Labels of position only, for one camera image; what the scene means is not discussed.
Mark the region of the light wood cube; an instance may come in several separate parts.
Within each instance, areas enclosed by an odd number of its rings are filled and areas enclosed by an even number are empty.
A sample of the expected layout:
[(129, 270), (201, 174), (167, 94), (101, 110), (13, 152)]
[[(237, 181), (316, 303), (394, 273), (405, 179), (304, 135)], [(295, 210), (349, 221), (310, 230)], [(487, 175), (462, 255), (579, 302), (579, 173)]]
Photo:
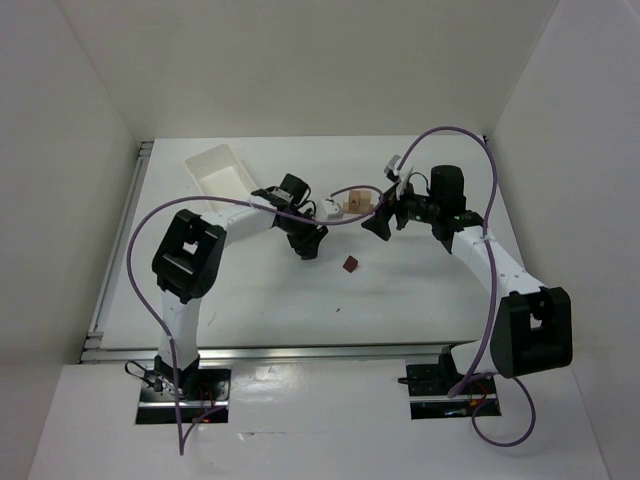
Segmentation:
[(365, 190), (361, 194), (361, 201), (365, 206), (372, 205), (373, 194), (370, 190)]

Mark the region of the notched light wood block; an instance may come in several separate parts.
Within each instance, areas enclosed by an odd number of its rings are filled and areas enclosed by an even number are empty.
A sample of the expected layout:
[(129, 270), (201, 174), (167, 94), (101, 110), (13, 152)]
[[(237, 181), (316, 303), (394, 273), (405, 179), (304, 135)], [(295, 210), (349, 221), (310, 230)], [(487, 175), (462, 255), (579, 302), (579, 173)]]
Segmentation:
[(351, 190), (348, 195), (348, 200), (344, 203), (356, 205), (356, 206), (358, 205), (364, 206), (364, 204), (361, 201), (361, 194), (363, 191), (365, 190)]

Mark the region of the dark red wood cube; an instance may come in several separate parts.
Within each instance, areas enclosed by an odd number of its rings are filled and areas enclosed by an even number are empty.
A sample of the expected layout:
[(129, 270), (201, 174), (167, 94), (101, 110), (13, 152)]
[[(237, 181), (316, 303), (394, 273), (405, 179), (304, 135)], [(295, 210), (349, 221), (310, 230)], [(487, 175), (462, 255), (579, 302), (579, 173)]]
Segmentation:
[(348, 256), (343, 264), (343, 269), (349, 273), (354, 272), (359, 266), (359, 262), (353, 256)]

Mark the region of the white plastic bin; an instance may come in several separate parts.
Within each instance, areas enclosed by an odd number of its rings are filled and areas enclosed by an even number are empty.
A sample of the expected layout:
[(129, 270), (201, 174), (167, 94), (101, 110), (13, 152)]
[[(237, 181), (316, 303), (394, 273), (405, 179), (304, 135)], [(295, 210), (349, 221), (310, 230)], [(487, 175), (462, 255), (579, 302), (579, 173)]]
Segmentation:
[(247, 200), (257, 189), (228, 144), (189, 157), (184, 164), (202, 195)]

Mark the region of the long light wood block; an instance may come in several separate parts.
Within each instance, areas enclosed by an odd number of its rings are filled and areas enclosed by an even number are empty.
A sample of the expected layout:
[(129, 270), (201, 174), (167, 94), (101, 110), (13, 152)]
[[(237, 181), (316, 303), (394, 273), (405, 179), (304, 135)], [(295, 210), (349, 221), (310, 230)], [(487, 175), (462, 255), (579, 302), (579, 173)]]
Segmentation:
[(368, 215), (371, 212), (373, 212), (375, 209), (375, 206), (372, 204), (368, 204), (368, 205), (351, 205), (351, 204), (347, 204), (344, 203), (343, 204), (343, 211), (345, 215), (356, 215), (356, 216), (361, 216), (361, 215)]

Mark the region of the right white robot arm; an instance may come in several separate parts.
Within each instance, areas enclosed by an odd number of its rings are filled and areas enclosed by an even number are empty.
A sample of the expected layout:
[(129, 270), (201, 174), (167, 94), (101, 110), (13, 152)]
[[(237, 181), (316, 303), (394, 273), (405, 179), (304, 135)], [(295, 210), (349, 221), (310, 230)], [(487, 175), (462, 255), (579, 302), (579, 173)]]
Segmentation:
[(446, 347), (439, 363), (454, 390), (479, 374), (514, 378), (568, 366), (573, 360), (572, 312), (568, 293), (548, 287), (529, 274), (484, 229), (482, 217), (466, 206), (460, 168), (436, 166), (424, 195), (407, 174), (387, 167), (393, 185), (363, 228), (383, 240), (389, 222), (403, 229), (409, 222), (431, 227), (445, 250), (460, 260), (489, 293), (489, 318), (480, 340)]

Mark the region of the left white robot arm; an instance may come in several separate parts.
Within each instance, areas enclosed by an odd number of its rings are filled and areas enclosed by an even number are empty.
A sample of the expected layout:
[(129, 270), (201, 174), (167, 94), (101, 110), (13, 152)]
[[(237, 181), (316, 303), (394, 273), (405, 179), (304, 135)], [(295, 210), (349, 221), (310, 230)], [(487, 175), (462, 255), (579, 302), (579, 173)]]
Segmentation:
[(278, 186), (256, 190), (220, 211), (175, 214), (152, 260), (162, 292), (162, 322), (170, 332), (161, 341), (154, 370), (174, 387), (188, 389), (198, 371), (200, 306), (216, 281), (226, 247), (277, 228), (301, 259), (317, 257), (328, 228), (313, 222), (312, 209), (302, 208), (310, 192), (306, 182), (287, 174)]

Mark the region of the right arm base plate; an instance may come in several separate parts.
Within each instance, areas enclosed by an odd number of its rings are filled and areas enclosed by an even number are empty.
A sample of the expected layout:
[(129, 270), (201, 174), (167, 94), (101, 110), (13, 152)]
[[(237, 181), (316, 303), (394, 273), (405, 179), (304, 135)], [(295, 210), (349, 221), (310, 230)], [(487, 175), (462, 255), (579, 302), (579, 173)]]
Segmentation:
[(397, 383), (407, 389), (412, 420), (470, 418), (477, 408), (480, 417), (501, 415), (492, 379), (472, 381), (458, 396), (449, 398), (450, 385), (444, 368), (436, 364), (409, 364)]

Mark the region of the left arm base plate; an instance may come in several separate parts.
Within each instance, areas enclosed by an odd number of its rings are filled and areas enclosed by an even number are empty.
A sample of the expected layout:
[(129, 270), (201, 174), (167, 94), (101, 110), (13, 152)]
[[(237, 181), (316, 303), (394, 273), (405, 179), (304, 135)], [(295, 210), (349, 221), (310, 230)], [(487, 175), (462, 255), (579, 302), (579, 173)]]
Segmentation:
[[(174, 388), (165, 377), (137, 361), (127, 361), (124, 371), (141, 381), (135, 423), (138, 425), (175, 424)], [(199, 370), (187, 386), (179, 390), (181, 418), (193, 423), (223, 424), (229, 419), (231, 370), (206, 368)]]

